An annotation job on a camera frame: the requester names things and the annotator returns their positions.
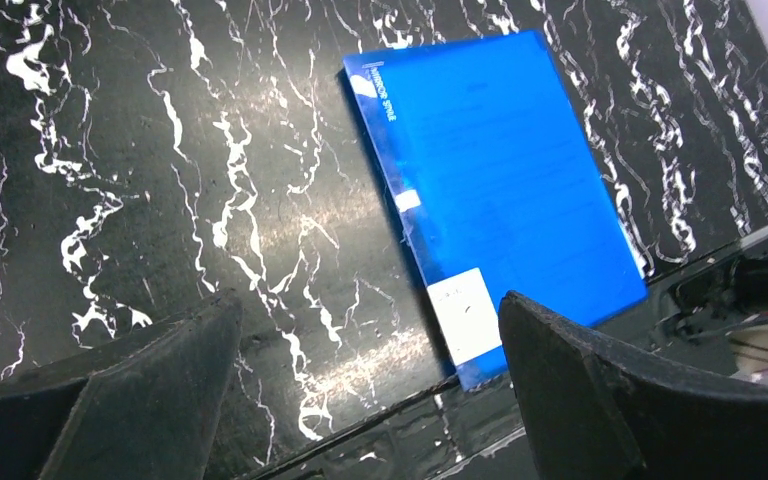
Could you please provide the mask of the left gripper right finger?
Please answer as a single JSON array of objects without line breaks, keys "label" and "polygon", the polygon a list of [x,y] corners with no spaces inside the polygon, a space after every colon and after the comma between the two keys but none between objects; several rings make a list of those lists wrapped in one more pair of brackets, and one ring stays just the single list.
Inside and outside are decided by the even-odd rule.
[{"label": "left gripper right finger", "polygon": [[543,479],[768,479],[768,386],[646,352],[509,292],[499,330]]}]

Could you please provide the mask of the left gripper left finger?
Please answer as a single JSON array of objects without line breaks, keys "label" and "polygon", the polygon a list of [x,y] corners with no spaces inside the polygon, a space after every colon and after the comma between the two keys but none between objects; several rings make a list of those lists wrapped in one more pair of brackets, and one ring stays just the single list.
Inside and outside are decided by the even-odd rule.
[{"label": "left gripper left finger", "polygon": [[234,294],[0,382],[0,479],[200,479],[243,308]]}]

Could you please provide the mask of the blue plastic folder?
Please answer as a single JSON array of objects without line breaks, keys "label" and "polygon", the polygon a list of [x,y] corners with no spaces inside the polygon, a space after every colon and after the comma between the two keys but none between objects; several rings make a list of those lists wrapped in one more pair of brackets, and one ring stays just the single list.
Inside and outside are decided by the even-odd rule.
[{"label": "blue plastic folder", "polygon": [[541,33],[355,53],[343,70],[464,390],[507,369],[507,293],[586,327],[645,299]]}]

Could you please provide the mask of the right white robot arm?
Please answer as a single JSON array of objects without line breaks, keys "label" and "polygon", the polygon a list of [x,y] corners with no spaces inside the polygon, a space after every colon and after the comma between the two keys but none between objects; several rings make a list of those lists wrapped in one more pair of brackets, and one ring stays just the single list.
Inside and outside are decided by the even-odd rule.
[{"label": "right white robot arm", "polygon": [[723,341],[733,377],[768,385],[768,255],[737,255],[671,287],[678,312],[663,319],[666,339],[692,346]]}]

